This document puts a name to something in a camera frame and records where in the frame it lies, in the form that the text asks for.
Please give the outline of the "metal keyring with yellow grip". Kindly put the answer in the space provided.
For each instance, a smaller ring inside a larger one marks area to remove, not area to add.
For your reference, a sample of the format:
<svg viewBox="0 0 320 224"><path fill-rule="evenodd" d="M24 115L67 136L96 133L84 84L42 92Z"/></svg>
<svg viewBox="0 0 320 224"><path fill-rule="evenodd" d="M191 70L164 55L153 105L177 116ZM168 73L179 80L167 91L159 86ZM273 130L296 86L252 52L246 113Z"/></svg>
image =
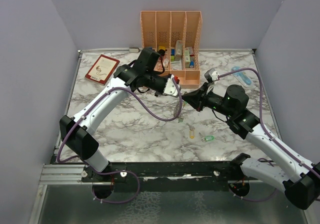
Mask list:
<svg viewBox="0 0 320 224"><path fill-rule="evenodd" d="M178 118L178 119L183 119L183 117L182 117L182 111L183 111L185 105L186 105L186 103L185 103L184 100L182 101L182 105L180 105L180 101L178 101L178 102L176 103L175 109L174 109L174 111L173 111L173 116L177 116L177 115L178 115L178 111L179 111L179 109L181 108L181 111L180 111L180 113L179 113L179 115L178 115L177 118Z"/></svg>

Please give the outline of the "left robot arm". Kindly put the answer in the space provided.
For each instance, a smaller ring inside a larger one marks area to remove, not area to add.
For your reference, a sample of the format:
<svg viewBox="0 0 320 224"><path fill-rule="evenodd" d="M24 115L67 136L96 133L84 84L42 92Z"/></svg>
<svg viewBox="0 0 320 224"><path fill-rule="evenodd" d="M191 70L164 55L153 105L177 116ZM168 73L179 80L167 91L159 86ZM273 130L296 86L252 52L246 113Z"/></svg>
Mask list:
<svg viewBox="0 0 320 224"><path fill-rule="evenodd" d="M111 174L109 160L99 151L93 134L107 115L129 95L141 87L156 94L181 97L179 79L173 74L155 71L161 54L144 48L138 58L119 66L103 91L73 117L64 115L59 121L62 146L68 146L87 165L93 168L97 180L106 181Z"/></svg>

